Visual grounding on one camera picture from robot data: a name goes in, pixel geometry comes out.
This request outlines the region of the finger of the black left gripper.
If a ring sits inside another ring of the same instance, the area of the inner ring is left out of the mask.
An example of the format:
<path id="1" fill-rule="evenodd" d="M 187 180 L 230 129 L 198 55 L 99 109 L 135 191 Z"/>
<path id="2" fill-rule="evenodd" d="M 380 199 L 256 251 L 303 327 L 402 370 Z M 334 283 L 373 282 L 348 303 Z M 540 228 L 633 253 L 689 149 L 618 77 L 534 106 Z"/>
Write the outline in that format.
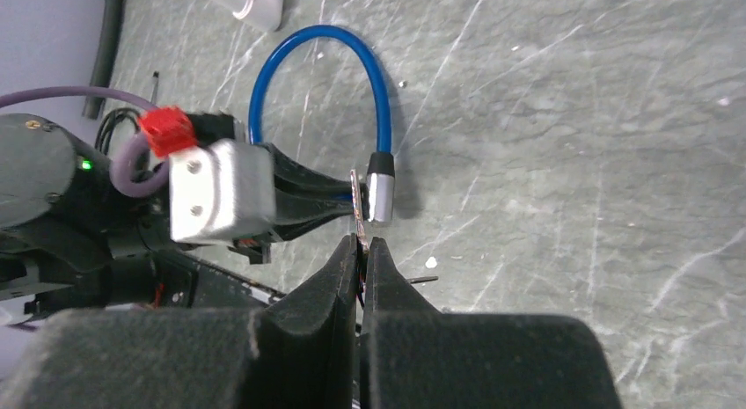
<path id="1" fill-rule="evenodd" d="M 339 180 L 308 168 L 284 154 L 272 143 L 260 147 L 274 160 L 275 188 L 294 196 L 328 200 L 351 200 L 350 181 Z"/>
<path id="2" fill-rule="evenodd" d="M 352 215 L 351 199 L 278 199 L 270 242 L 289 242 L 326 223 Z"/>

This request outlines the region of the blue cable lock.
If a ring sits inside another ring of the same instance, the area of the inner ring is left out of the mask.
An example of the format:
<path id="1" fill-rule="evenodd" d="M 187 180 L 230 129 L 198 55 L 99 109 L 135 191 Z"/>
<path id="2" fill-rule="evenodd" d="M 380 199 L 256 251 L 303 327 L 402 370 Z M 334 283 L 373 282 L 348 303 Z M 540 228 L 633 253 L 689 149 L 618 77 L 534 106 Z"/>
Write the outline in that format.
<path id="1" fill-rule="evenodd" d="M 267 116 L 280 93 L 299 89 L 295 148 L 282 136 L 279 110 Z M 248 101 L 248 141 L 272 143 L 298 163 L 339 180 L 355 169 L 365 222 L 393 218 L 396 163 L 388 80 L 377 56 L 341 26 L 302 28 L 281 41 L 261 64 Z"/>

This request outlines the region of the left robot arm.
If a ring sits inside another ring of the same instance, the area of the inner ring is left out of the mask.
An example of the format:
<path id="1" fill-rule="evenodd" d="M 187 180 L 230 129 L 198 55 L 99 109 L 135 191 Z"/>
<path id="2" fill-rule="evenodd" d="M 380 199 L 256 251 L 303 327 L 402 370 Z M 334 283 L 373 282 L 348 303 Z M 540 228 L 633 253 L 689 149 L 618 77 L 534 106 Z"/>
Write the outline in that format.
<path id="1" fill-rule="evenodd" d="M 108 156 L 52 121 L 1 118 L 1 297 L 22 321 L 72 308 L 266 307 L 282 292 L 171 240 L 168 192 L 118 192 Z"/>

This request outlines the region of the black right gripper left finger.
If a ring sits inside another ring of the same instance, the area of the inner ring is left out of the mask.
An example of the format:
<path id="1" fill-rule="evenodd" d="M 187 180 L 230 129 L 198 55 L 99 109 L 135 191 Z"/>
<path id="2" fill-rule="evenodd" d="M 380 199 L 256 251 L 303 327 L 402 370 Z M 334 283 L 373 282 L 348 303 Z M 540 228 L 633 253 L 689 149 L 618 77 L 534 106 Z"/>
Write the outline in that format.
<path id="1" fill-rule="evenodd" d="M 4 408 L 349 408 L 358 244 L 266 308 L 66 310 L 1 386 Z"/>

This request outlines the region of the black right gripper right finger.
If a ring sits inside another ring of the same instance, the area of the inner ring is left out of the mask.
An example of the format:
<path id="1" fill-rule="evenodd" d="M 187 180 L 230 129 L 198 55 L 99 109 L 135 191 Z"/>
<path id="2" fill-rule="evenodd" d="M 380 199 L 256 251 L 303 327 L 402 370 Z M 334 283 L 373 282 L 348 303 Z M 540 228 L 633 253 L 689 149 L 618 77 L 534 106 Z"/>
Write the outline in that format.
<path id="1" fill-rule="evenodd" d="M 619 408 L 603 348 L 577 318 L 444 313 L 372 239 L 362 324 L 365 408 Z"/>

